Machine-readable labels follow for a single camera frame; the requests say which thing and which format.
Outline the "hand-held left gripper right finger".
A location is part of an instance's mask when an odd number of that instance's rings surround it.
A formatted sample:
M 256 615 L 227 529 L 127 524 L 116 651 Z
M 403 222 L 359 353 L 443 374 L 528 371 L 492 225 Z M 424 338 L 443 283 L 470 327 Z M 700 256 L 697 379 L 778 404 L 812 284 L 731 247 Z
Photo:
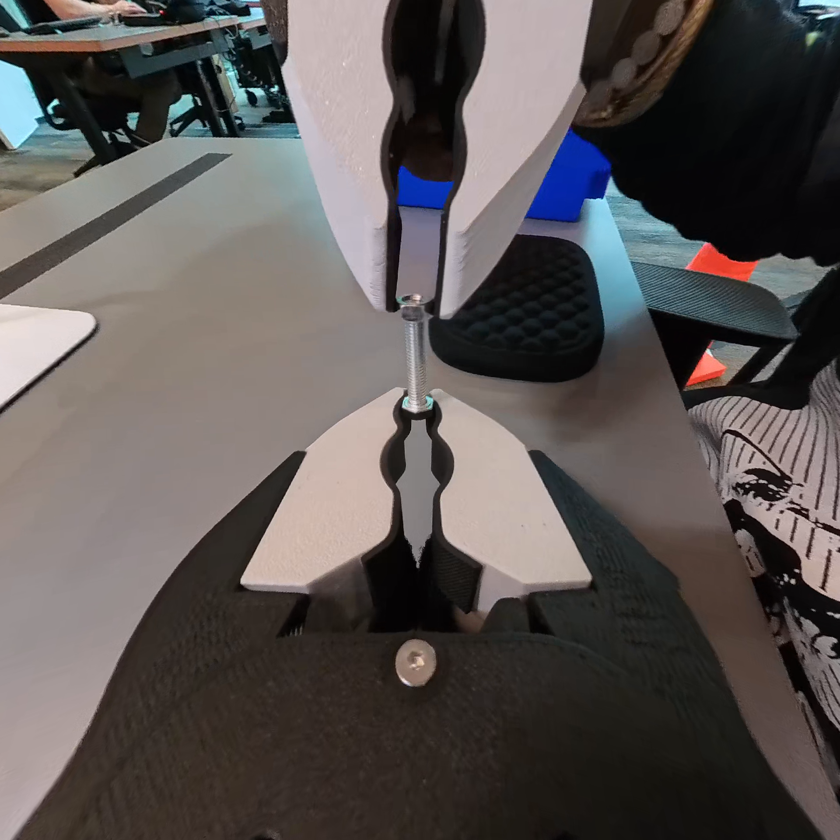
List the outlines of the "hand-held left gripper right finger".
M 462 613 L 592 585 L 525 444 L 495 419 L 435 389 L 427 427 L 434 497 L 430 574 Z

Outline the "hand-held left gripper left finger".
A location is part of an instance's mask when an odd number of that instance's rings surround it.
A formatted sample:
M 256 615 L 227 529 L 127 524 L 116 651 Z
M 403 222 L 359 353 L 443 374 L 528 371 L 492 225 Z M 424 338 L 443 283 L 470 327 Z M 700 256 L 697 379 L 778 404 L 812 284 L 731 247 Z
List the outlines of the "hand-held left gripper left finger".
M 403 396 L 392 388 L 307 447 L 242 587 L 325 598 L 346 614 L 372 609 L 364 562 L 396 535 L 396 490 L 382 459 L 400 428 Z

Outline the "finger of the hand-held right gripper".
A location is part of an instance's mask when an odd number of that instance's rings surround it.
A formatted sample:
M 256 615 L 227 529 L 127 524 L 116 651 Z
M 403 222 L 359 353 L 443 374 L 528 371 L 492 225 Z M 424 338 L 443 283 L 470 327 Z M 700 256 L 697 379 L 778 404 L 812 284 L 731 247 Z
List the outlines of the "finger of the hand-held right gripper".
M 289 1 L 283 68 L 322 209 L 375 310 L 396 310 L 402 221 L 389 167 L 396 125 L 387 1 Z
M 437 315 L 488 278 L 571 126 L 585 90 L 586 1 L 474 2 L 459 14 L 468 76 L 454 115 L 454 184 L 444 205 Z

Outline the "thin steel bolt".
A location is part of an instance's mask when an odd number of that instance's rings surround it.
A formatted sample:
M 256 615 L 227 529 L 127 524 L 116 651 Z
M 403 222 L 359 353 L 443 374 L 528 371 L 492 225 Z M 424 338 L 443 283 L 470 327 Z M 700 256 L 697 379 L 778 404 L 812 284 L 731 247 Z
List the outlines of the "thin steel bolt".
M 426 311 L 401 311 L 401 318 L 404 327 L 407 377 L 402 409 L 418 416 L 429 412 L 434 405 L 427 385 L 427 314 Z

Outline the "person's right forearm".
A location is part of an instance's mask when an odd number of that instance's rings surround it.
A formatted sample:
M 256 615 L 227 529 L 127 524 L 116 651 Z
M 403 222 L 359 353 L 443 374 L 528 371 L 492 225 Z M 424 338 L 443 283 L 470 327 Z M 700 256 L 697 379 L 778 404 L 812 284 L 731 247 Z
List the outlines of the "person's right forearm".
M 666 2 L 596 2 L 574 131 L 684 238 L 755 261 L 838 264 L 838 21 L 780 2 L 684 2 L 624 89 L 610 74 Z

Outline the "person's right hand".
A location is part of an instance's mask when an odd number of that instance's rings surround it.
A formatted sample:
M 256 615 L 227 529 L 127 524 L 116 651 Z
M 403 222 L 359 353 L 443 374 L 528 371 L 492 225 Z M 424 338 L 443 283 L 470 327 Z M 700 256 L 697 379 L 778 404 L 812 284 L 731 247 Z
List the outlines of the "person's right hand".
M 430 182 L 454 180 L 452 138 L 434 112 L 416 112 L 393 137 L 397 163 Z

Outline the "blue plastic bin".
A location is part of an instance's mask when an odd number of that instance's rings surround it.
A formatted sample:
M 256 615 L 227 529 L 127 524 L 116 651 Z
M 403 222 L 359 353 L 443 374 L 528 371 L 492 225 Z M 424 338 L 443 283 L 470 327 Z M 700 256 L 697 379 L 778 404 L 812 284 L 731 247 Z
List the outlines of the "blue plastic bin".
M 526 214 L 528 219 L 572 223 L 583 204 L 601 199 L 611 179 L 611 166 L 603 154 L 572 129 L 565 135 L 553 162 Z M 444 208 L 452 182 L 433 182 L 401 168 L 397 203 L 401 207 Z

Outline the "black wrist rest pad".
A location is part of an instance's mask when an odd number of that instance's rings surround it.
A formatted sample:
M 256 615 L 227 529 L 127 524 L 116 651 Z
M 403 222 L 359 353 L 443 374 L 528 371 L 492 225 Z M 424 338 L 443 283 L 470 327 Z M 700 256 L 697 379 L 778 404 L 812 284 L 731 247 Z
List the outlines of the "black wrist rest pad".
M 452 318 L 432 318 L 430 348 L 445 364 L 508 381 L 562 383 L 589 373 L 605 328 L 592 261 L 562 238 L 517 235 Z

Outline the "wooden desk with black legs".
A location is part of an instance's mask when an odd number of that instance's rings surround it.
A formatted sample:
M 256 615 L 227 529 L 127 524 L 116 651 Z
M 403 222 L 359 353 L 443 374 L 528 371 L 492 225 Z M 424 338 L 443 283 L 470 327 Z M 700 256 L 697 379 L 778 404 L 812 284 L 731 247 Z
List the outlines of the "wooden desk with black legs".
M 220 82 L 225 74 L 215 67 L 214 57 L 232 58 L 237 47 L 246 46 L 257 55 L 264 54 L 272 80 L 280 80 L 262 10 L 255 2 L 249 5 L 251 15 L 246 17 L 207 17 L 191 24 L 133 27 L 127 22 L 108 23 L 47 35 L 19 31 L 2 38 L 2 61 L 24 70 L 36 91 L 46 94 L 41 107 L 47 121 L 49 106 L 57 102 L 70 128 L 84 136 L 91 157 L 75 170 L 74 177 L 79 177 L 119 158 L 100 113 L 70 78 L 70 71 L 89 58 L 113 59 L 135 80 L 192 67 L 198 79 L 196 98 L 202 103 L 210 133 L 217 138 L 241 136 L 244 125 L 234 106 L 225 101 Z

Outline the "orange red object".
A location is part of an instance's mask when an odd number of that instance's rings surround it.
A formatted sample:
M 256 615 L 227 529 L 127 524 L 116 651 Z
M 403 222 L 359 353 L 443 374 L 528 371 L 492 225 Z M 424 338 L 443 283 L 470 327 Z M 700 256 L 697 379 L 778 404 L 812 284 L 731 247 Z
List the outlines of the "orange red object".
M 686 269 L 716 277 L 748 282 L 758 264 L 758 260 L 741 262 L 730 259 L 712 245 L 704 244 L 686 265 Z M 727 366 L 715 357 L 709 345 L 688 379 L 687 385 L 693 386 L 715 381 L 726 372 Z

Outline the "grey mesh office chair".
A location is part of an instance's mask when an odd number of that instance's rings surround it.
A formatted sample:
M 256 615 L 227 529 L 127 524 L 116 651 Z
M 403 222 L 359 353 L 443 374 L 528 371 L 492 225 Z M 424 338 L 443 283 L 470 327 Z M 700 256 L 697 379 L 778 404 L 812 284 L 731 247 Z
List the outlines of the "grey mesh office chair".
M 779 351 L 799 334 L 781 300 L 761 287 L 646 262 L 631 265 L 680 390 L 715 341 Z

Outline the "person's printed black shirt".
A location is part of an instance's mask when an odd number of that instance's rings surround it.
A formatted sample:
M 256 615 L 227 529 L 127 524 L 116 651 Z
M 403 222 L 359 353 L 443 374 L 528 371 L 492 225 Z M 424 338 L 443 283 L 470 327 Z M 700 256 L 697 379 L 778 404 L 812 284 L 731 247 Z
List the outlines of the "person's printed black shirt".
M 838 360 L 804 394 L 763 382 L 689 421 L 835 795 L 839 762 Z

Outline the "black keyboard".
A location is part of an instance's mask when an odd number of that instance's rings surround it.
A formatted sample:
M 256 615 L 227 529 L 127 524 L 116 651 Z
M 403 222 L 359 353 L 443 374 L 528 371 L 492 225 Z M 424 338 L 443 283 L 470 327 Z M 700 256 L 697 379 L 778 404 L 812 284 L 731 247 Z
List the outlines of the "black keyboard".
M 29 36 L 63 35 L 101 25 L 102 19 L 99 16 L 74 17 L 39 22 L 22 28 L 21 32 Z

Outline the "white display stand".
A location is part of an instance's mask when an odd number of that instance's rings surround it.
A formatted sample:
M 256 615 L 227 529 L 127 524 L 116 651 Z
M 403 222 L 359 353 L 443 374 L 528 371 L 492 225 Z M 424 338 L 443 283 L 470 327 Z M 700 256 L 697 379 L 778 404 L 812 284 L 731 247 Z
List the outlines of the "white display stand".
M 96 332 L 85 311 L 1 305 L 1 408 L 55 369 Z

